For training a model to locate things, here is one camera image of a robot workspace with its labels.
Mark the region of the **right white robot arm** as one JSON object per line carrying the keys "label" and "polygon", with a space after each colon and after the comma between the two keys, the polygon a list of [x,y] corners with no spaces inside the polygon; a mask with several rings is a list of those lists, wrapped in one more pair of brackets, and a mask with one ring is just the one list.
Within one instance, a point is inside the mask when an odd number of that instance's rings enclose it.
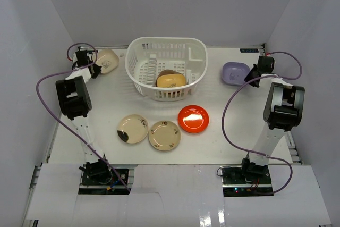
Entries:
{"label": "right white robot arm", "polygon": [[269,157],[285,134],[302,120],[305,88],[272,78],[263,111],[265,122],[254,148],[242,160],[240,178],[254,183],[267,174]]}

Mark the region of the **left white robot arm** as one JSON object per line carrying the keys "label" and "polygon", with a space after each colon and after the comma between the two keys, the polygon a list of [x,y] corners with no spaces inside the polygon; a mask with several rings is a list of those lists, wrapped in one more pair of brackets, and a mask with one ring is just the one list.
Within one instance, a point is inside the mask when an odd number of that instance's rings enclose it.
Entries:
{"label": "left white robot arm", "polygon": [[75,57],[73,72],[67,78],[56,81],[59,106],[62,114],[71,121],[77,135],[82,138],[80,144],[85,165],[80,170],[90,179],[106,184],[112,179],[112,170],[104,162],[105,154],[95,142],[89,119],[92,103],[86,87],[90,79],[98,77],[101,67],[94,63],[98,57],[96,50],[92,51],[91,56],[88,50],[78,50]]}

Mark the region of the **yellow square panda plate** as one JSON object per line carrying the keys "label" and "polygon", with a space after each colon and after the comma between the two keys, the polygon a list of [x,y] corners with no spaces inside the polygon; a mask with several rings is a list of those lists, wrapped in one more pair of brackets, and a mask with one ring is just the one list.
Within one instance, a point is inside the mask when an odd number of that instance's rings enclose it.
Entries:
{"label": "yellow square panda plate", "polygon": [[174,88],[186,85],[185,76],[180,73],[164,74],[157,78],[156,87]]}

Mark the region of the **brown square panda plate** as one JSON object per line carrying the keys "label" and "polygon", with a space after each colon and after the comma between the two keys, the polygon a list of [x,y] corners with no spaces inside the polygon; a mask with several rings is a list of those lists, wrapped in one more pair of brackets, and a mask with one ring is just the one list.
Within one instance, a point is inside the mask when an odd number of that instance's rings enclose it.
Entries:
{"label": "brown square panda plate", "polygon": [[170,70],[170,69],[167,69],[167,70],[163,70],[162,72],[159,73],[159,77],[163,76],[163,75],[167,75],[167,74],[176,74],[177,72],[174,71],[174,70]]}

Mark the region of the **purple square panda plate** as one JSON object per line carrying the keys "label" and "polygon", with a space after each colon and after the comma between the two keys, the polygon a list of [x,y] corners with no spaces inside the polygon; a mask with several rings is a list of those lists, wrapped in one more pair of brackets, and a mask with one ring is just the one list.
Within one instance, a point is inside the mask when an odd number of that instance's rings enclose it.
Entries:
{"label": "purple square panda plate", "polygon": [[227,62],[222,69],[222,80],[227,85],[241,86],[249,72],[249,66],[244,63]]}

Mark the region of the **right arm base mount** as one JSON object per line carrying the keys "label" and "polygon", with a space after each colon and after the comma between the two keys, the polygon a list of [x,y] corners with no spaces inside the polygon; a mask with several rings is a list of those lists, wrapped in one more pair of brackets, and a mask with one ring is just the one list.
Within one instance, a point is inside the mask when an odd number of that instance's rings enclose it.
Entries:
{"label": "right arm base mount", "polygon": [[221,178],[224,198],[273,196],[270,173],[243,175],[240,166],[220,166],[216,174]]}

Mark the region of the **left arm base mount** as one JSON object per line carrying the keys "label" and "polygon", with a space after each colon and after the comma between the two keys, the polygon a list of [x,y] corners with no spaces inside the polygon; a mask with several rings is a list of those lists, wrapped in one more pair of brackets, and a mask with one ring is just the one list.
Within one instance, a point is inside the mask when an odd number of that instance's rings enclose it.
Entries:
{"label": "left arm base mount", "polygon": [[[126,185],[128,185],[129,182],[129,175],[130,170],[126,168],[117,168],[117,173],[119,174],[120,178],[124,181]],[[98,176],[90,176],[88,174],[85,174],[82,172],[81,186],[107,186],[107,187],[116,187],[116,186],[122,186],[124,188],[124,184],[120,181],[120,179],[117,177],[117,175],[111,171],[109,174],[99,174]]]}

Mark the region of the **orange round plate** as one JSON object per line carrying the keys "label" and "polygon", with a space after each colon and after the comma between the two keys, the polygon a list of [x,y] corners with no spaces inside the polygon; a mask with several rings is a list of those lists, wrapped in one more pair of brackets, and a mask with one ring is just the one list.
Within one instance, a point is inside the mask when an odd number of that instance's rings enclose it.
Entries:
{"label": "orange round plate", "polygon": [[179,126],[188,133],[197,134],[205,131],[209,125],[208,112],[199,105],[187,105],[178,113]]}

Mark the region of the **cream square panda plate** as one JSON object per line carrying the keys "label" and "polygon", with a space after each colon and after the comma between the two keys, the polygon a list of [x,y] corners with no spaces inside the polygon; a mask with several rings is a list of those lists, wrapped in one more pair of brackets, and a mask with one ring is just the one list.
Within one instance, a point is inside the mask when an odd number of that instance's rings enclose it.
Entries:
{"label": "cream square panda plate", "polygon": [[97,53],[96,64],[101,67],[101,74],[108,74],[119,65],[119,57],[111,49],[102,49]]}

